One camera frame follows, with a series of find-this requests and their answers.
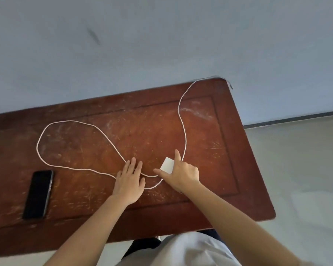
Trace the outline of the person's left forearm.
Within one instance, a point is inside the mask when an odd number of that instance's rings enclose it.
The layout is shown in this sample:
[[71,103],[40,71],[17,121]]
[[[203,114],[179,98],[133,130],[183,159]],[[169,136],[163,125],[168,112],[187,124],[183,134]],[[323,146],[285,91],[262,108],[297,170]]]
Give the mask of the person's left forearm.
[[128,194],[110,196],[44,266],[96,266],[112,229],[134,202]]

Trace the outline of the person's right forearm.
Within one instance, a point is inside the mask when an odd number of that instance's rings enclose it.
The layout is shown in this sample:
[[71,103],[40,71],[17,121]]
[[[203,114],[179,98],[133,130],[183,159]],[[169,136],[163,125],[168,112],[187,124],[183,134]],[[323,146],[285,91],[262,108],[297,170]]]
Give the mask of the person's right forearm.
[[302,263],[253,219],[200,182],[186,183],[180,191],[205,215],[242,266],[300,266]]

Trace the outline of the person's right hand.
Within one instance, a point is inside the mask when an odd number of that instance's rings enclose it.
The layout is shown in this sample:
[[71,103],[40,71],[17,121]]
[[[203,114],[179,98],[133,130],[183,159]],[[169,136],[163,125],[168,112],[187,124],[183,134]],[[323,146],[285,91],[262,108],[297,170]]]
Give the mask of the person's right hand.
[[202,190],[204,187],[199,181],[199,170],[197,167],[181,161],[179,151],[175,150],[174,168],[169,179],[163,179],[177,192],[189,197],[191,194]]

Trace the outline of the person's white shirt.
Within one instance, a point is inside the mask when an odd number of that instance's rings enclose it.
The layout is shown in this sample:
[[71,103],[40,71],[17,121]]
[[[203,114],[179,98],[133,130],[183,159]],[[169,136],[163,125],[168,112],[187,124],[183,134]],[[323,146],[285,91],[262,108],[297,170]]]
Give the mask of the person's white shirt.
[[200,232],[188,232],[166,237],[150,266],[242,265],[222,241]]

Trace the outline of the person's left hand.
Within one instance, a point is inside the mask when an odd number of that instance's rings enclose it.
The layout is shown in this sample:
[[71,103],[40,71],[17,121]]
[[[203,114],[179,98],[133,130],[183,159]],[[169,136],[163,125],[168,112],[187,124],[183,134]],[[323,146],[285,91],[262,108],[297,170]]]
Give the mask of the person's left hand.
[[118,203],[125,207],[135,203],[143,193],[143,191],[139,190],[142,162],[139,161],[138,164],[135,164],[133,175],[128,175],[130,161],[131,160],[127,161],[121,170],[121,183],[116,183],[115,180],[115,185],[112,192],[113,198],[115,198]]

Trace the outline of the white charger adapter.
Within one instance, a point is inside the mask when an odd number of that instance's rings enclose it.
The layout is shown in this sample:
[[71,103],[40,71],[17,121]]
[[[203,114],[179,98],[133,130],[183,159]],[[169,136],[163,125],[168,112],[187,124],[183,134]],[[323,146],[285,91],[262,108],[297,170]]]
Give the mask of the white charger adapter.
[[165,173],[172,174],[173,168],[174,168],[174,160],[169,157],[166,157],[160,167],[160,170],[164,171]]

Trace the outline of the black smartphone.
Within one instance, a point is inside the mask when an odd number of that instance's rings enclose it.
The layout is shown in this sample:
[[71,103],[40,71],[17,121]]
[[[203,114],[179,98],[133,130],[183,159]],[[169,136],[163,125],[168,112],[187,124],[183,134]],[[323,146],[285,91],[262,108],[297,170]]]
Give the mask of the black smartphone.
[[31,178],[22,219],[42,219],[45,217],[50,198],[53,170],[35,171]]

